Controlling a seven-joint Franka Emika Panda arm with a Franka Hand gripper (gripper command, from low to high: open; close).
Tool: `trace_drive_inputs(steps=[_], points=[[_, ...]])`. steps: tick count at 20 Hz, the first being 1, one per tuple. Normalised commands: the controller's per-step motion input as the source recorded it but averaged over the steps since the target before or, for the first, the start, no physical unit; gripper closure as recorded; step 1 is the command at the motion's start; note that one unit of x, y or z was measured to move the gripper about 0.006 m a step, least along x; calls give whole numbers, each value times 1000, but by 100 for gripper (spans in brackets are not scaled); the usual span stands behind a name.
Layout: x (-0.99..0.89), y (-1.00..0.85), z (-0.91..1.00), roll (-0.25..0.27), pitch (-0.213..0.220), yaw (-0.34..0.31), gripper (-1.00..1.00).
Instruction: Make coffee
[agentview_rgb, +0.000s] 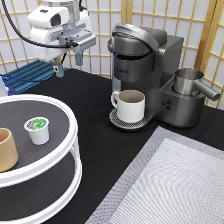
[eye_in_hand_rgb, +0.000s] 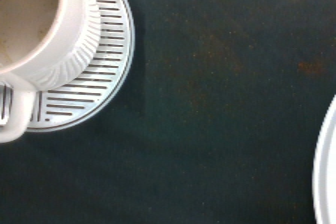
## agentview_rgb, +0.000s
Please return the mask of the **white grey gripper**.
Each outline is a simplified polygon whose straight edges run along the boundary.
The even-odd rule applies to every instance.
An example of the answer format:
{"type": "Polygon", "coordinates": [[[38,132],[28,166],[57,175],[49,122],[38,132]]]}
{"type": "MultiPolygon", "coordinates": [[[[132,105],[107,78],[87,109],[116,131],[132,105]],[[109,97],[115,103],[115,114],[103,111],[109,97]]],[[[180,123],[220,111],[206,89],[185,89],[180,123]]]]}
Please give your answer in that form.
{"type": "MultiPolygon", "coordinates": [[[[28,17],[31,40],[56,48],[33,46],[34,54],[44,61],[51,61],[72,50],[77,66],[83,65],[83,51],[96,44],[87,9],[75,4],[41,4],[28,17]]],[[[63,65],[52,63],[56,76],[64,76],[63,65]]]]}

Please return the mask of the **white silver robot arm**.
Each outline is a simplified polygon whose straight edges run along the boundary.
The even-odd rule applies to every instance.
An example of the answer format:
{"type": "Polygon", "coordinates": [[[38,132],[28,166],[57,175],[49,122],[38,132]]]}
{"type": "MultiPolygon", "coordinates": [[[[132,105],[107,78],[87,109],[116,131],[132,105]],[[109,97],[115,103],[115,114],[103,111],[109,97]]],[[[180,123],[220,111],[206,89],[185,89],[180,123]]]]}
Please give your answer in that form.
{"type": "Polygon", "coordinates": [[[35,56],[49,62],[57,77],[64,76],[59,56],[72,50],[78,66],[83,65],[83,52],[96,44],[88,10],[80,8],[79,0],[43,0],[28,15],[31,40],[44,44],[33,46],[35,56]]]}

